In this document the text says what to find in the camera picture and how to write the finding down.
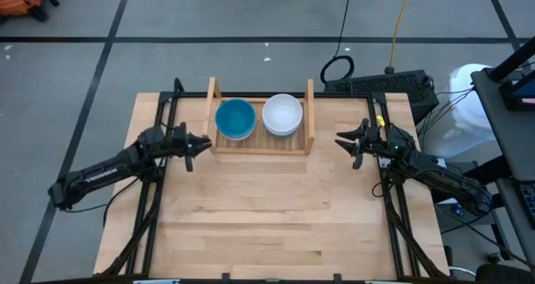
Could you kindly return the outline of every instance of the black floor stripe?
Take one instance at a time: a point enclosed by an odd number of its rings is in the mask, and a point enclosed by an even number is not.
[[[67,153],[65,154],[64,161],[61,165],[58,178],[68,173],[73,164],[74,155],[76,155],[76,150],[78,149],[80,139],[82,138],[82,133],[84,132],[84,127],[89,116],[89,111],[91,110],[91,105],[93,104],[94,96],[96,95],[97,88],[99,87],[100,79],[102,78],[102,73],[104,72],[106,62],[110,56],[111,47],[113,45],[113,37],[117,34],[117,29],[119,28],[120,20],[125,12],[127,2],[128,0],[120,0],[110,32],[108,33],[106,44],[104,45],[99,62],[97,63],[94,71],[88,93],[85,96],[85,101],[82,106],[82,110],[80,111],[76,127],[74,128],[73,136],[69,142],[69,147],[67,148]],[[55,213],[56,209],[50,200],[43,219],[41,220],[38,233],[33,241],[32,249],[30,250],[28,259],[26,260],[26,265],[24,266],[23,274],[21,275],[19,283],[26,284],[32,281],[39,257],[43,251],[44,242],[46,241],[48,233],[50,232],[50,227],[52,226]]]
[[[505,15],[505,12],[503,11],[500,1],[491,0],[491,3],[492,3],[492,6],[494,7],[494,10],[496,11],[496,14],[498,15],[498,18],[500,19],[500,22],[502,23],[503,29],[505,30],[507,37],[511,40],[512,47],[515,49],[515,51],[517,51],[520,48],[520,43],[518,42],[517,36],[512,30],[509,20],[507,20],[507,17]]]
[[[118,37],[113,43],[337,43],[339,37]],[[0,43],[105,43],[100,37],[0,37]],[[510,38],[397,38],[397,43],[415,44],[500,44]],[[392,43],[392,37],[345,37],[342,43]]]

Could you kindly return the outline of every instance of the bowl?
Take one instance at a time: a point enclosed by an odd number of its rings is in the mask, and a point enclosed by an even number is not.
[[[239,141],[251,135],[257,122],[257,114],[251,104],[243,99],[231,99],[219,106],[216,126],[228,139]]]
[[[262,110],[262,121],[268,132],[286,137],[295,132],[303,119],[303,107],[288,94],[277,94],[268,99]]]

